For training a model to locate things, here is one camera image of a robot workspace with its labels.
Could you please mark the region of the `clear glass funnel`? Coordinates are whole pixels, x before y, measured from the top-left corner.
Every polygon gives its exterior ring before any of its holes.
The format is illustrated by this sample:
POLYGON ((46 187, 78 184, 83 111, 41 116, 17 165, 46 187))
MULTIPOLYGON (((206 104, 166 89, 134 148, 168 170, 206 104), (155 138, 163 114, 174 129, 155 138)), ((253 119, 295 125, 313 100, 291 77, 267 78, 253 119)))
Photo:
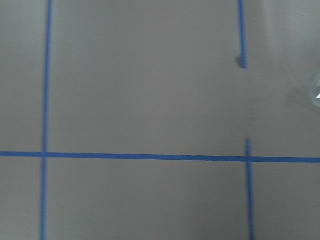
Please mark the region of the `clear glass funnel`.
POLYGON ((320 107, 320 74, 316 74, 308 81, 308 96, 312 104, 320 107))

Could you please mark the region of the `brown paper table cover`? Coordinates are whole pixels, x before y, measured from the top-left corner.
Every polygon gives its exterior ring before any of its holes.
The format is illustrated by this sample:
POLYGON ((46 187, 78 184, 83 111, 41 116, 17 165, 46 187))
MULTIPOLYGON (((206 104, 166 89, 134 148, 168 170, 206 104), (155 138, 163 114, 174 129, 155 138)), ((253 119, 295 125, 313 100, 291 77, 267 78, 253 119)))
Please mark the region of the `brown paper table cover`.
POLYGON ((3 0, 3 240, 317 240, 317 0, 3 0))

